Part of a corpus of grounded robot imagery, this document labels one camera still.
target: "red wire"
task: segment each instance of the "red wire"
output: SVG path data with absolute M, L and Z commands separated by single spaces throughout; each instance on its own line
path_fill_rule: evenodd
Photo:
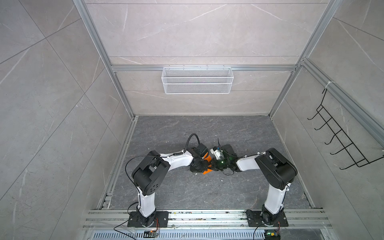
M 279 229 L 277 230 L 277 232 L 276 233 L 278 233 L 279 231 L 280 231 L 280 222 L 278 222 L 279 223 Z
M 157 230 L 160 228 L 160 224 L 159 224 L 159 220 L 158 218 L 156 218 L 156 232 Z

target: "black mounting plate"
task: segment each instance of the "black mounting plate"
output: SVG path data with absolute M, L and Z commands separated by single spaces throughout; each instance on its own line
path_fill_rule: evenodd
M 168 226 L 168 215 L 169 212 L 167 211 L 156 211 L 155 213 L 155 219 L 157 218 L 159 220 L 159 226 L 160 227 L 167 227 Z M 128 220 L 127 227 L 144 227 L 141 224 L 140 218 L 139 218 L 139 212 L 130 212 L 131 218 Z M 149 227 L 156 227 L 156 220 L 152 223 Z
M 258 227 L 262 224 L 262 217 L 260 215 L 261 211 L 247 210 L 245 211 L 245 213 L 247 215 L 249 227 Z M 284 212 L 276 219 L 276 223 L 273 225 L 273 227 L 278 227 L 279 226 L 278 222 L 280 222 L 280 227 L 288 227 L 288 221 L 287 221 L 287 218 L 285 217 Z

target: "gray marble tile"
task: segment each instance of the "gray marble tile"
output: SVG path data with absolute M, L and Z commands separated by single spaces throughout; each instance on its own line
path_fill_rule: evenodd
M 326 4 L 87 7 L 110 56 L 299 56 Z
M 112 64 L 296 64 L 299 56 L 274 57 L 109 57 Z
M 125 162 L 150 150 L 163 153 L 179 151 L 193 132 L 209 148 L 217 145 L 219 137 L 221 144 L 231 144 L 240 156 L 270 147 L 285 154 L 268 116 L 140 116 Z M 128 173 L 140 161 L 132 160 L 127 167 Z M 180 167 L 167 174 L 156 192 L 155 203 L 159 209 L 261 208 L 267 192 L 268 182 L 260 170 L 225 176 L 222 172 L 195 174 L 188 167 Z M 137 191 L 122 169 L 111 206 L 125 209 L 136 198 Z M 299 181 L 292 183 L 285 206 L 290 209 L 309 208 Z
M 84 95 L 0 200 L 2 239 L 49 239 L 106 128 Z
M 280 229 L 281 240 L 323 240 L 320 229 Z
M 96 209 L 120 144 L 109 128 L 80 177 L 51 239 L 80 239 L 78 234 L 90 209 Z
M 47 38 L 85 92 L 104 69 L 104 64 L 82 20 Z
M 292 85 L 286 99 L 313 139 L 317 149 L 371 236 L 374 239 L 380 239 L 382 235 L 381 222 L 384 221 L 384 217 L 382 214 L 376 214 L 376 212 L 378 209 L 384 209 L 382 202 L 384 193 L 377 191 L 377 189 L 382 186 L 384 159 L 360 168 L 354 166 L 346 170 L 339 169 L 339 167 L 344 168 L 353 164 L 352 159 L 346 151 L 331 155 L 331 152 L 342 149 L 341 144 L 337 139 L 333 139 L 330 145 L 325 145 L 324 142 L 329 142 L 333 136 L 331 130 L 328 127 L 318 131 L 314 130 L 315 127 L 318 128 L 324 124 L 320 117 L 315 117 L 313 120 L 307 119 L 316 113 L 315 109 L 323 97 L 321 94 L 323 89 L 323 86 L 308 72 L 302 72 Z M 323 105 L 367 159 L 372 161 L 383 156 L 382 146 L 329 93 L 325 95 Z M 344 145 L 347 145 L 344 134 L 338 134 L 338 137 Z M 363 158 L 356 148 L 351 146 L 348 150 L 355 159 L 361 160 Z
M 231 91 L 229 94 L 165 94 L 126 91 L 135 114 L 267 115 L 280 91 Z
M 120 101 L 111 118 L 111 121 L 108 124 L 109 128 L 111 129 L 120 144 L 124 139 L 125 133 L 130 122 L 131 119 L 129 118 L 127 110 L 125 109 L 122 101 Z
M 100 73 L 85 94 L 108 124 L 120 102 L 120 97 L 106 69 Z
M 330 165 L 286 100 L 280 105 L 273 121 L 315 207 L 325 210 L 336 234 L 342 239 L 370 239 L 369 232 L 338 184 Z
M 335 18 L 384 39 L 384 2 L 381 0 L 344 0 Z
M 126 91 L 163 91 L 161 71 L 118 72 Z M 234 71 L 231 91 L 281 90 L 289 71 Z
M 182 3 L 182 4 L 194 4 L 194 3 L 327 3 L 327 0 L 85 0 L 86 3 Z
M 2 197 L 83 91 L 46 40 L 0 64 L 0 84 Z
M 384 41 L 332 19 L 310 59 L 384 124 Z
M 80 18 L 72 0 L 20 0 L 45 36 Z
M 18 0 L 0 2 L 0 63 L 44 38 Z

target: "black wire rack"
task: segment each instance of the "black wire rack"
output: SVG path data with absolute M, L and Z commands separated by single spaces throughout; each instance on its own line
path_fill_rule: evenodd
M 337 151 L 336 153 L 330 153 L 331 155 L 335 155 L 335 154 L 338 154 L 339 152 L 341 152 L 341 151 L 343 151 L 343 150 L 345 150 L 347 153 L 348 153 L 348 155 L 351 157 L 351 159 L 353 160 L 353 164 L 352 165 L 350 165 L 350 166 L 348 166 L 348 167 L 345 167 L 345 168 L 340 168 L 341 170 L 344 170 L 344 169 L 347 169 L 347 168 L 350 168 L 350 167 L 352 167 L 352 166 L 354 166 L 354 165 L 356 165 L 356 166 L 358 166 L 358 167 L 362 167 L 362 166 L 365 166 L 365 165 L 367 165 L 367 164 L 371 164 L 371 163 L 373 163 L 373 162 L 375 162 L 375 161 L 377 161 L 377 160 L 380 160 L 380 159 L 382 159 L 382 158 L 384 158 L 384 155 L 382 156 L 382 157 L 380 157 L 380 158 L 378 158 L 378 159 L 375 159 L 375 160 L 373 160 L 373 161 L 369 161 L 365 156 L 364 156 L 364 154 L 360 151 L 360 149 L 355 145 L 355 143 L 349 138 L 349 136 L 344 132 L 344 130 L 340 127 L 340 125 L 338 124 L 338 122 L 336 122 L 336 120 L 331 116 L 331 114 L 327 111 L 327 109 L 323 106 L 323 101 L 324 101 L 324 97 L 325 97 L 325 94 L 327 93 L 327 89 L 324 89 L 323 90 L 323 92 L 322 92 L 322 94 L 324 94 L 323 95 L 323 99 L 321 100 L 321 103 L 320 103 L 320 105 L 318 106 L 318 108 L 316 108 L 316 114 L 312 117 L 312 118 L 307 118 L 308 120 L 312 120 L 314 117 L 316 117 L 317 115 L 319 115 L 323 120 L 324 120 L 324 124 L 320 127 L 320 128 L 318 128 L 318 129 L 316 129 L 315 128 L 315 130 L 320 130 L 320 129 L 322 129 L 322 127 L 324 127 L 325 125 L 327 125 L 328 127 L 329 127 L 329 129 L 333 132 L 333 137 L 331 138 L 331 140 L 329 141 L 329 143 L 326 143 L 325 142 L 325 144 L 326 145 L 329 145 L 332 141 L 333 141 L 333 139 L 336 137 L 336 139 L 340 142 L 340 144 L 343 146 L 343 148 L 342 149 L 340 149 L 339 151 Z M 321 113 L 320 113 L 320 111 L 321 110 L 324 110 L 328 115 L 329 115 L 329 119 L 328 120 L 325 120 L 325 118 L 324 118 L 324 116 L 323 115 L 321 115 Z M 332 129 L 331 128 L 331 126 L 328 124 L 331 120 L 333 120 L 333 122 L 335 122 L 336 123 L 336 126 L 338 127 L 338 129 L 337 130 L 334 130 L 334 129 Z M 341 142 L 341 140 L 340 140 L 340 138 L 338 137 L 338 134 L 339 133 L 344 133 L 344 135 L 349 139 L 349 141 L 351 142 L 350 144 L 348 144 L 348 145 L 344 145 L 343 144 L 343 142 Z M 356 149 L 357 149 L 357 151 L 361 154 L 361 157 L 362 157 L 362 159 L 361 160 L 359 160 L 359 161 L 356 161 L 353 157 L 352 157 L 352 155 L 351 155 L 351 153 L 349 152 L 349 150 L 348 150 L 348 147 L 355 147 Z

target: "small white object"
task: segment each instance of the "small white object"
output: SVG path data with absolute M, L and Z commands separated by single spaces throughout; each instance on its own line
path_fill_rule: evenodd
M 224 159 L 224 156 L 223 156 L 223 153 L 221 151 L 219 151 L 218 149 L 216 149 L 215 151 L 213 150 L 213 148 L 211 148 L 211 153 L 213 155 L 215 155 L 215 158 L 217 160 L 223 160 Z

